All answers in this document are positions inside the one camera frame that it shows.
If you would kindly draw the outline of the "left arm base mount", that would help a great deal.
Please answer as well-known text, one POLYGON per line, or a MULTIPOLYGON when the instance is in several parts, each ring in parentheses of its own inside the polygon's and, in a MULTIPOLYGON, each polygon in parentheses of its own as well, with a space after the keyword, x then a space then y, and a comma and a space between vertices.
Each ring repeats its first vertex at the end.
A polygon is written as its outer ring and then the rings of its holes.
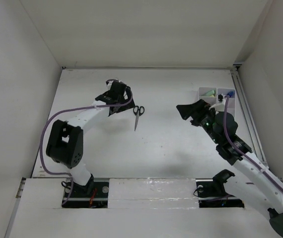
POLYGON ((88 187, 74 183, 71 190, 71 181, 62 181, 64 188, 62 199, 63 208, 108 208, 109 182, 108 178, 91 178, 88 187))

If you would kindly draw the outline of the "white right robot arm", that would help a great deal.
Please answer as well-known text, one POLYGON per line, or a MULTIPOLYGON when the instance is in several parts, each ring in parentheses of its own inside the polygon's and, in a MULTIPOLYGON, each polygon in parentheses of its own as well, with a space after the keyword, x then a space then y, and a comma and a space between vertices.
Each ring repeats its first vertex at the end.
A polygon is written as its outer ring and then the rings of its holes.
POLYGON ((234 196, 248 203, 283 238, 283 182, 236 135, 238 124, 227 111, 228 102, 225 96, 220 104, 222 110, 202 99, 176 107, 183 120, 189 119, 191 125, 201 127, 216 144, 218 154, 248 178, 248 181, 240 180, 234 172, 224 169, 208 186, 198 185, 194 193, 200 198, 234 196))

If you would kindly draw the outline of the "black handled scissors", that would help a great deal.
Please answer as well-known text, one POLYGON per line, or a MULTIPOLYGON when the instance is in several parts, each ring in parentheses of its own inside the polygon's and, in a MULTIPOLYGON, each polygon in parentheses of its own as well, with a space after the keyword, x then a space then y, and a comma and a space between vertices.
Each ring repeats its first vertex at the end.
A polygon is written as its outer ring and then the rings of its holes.
POLYGON ((134 131, 136 131, 138 122, 139 122, 139 117, 144 114, 145 108, 144 106, 135 106, 133 109, 134 115, 136 116, 135 119, 135 126, 134 126, 134 131))

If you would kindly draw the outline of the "green highlighter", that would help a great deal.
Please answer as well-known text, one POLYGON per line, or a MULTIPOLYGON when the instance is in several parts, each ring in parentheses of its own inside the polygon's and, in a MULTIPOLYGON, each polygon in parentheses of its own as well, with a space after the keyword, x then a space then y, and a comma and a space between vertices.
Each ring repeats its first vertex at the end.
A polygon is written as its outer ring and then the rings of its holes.
POLYGON ((208 92, 206 92, 206 93, 204 94, 205 97, 208 97, 208 96, 210 96, 210 95, 215 95, 215 91, 214 91, 214 90, 210 90, 210 91, 208 91, 208 92))

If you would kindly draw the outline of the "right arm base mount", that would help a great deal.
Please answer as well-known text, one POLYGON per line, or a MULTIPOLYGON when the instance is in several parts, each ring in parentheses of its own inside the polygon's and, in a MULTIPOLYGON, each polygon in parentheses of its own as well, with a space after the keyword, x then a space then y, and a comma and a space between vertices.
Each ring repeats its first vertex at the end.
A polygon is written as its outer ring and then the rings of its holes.
POLYGON ((244 202, 227 193, 224 184, 235 174, 222 170, 213 178, 195 179, 193 195, 198 198, 199 208, 245 208, 244 202))

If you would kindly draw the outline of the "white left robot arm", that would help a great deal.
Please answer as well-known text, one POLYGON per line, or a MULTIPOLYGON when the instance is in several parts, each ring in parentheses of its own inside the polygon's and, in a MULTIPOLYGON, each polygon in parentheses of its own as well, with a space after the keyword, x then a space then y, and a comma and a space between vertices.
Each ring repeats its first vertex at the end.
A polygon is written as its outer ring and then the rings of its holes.
POLYGON ((58 119, 53 123, 46 148, 48 157, 70 170, 70 175, 77 184, 76 191, 84 197, 93 192, 93 175, 81 161, 84 135, 98 122, 135 106, 133 93, 128 85, 118 79, 110 79, 106 81, 106 86, 107 91, 97 96, 90 106, 62 111, 80 113, 71 119, 58 119))

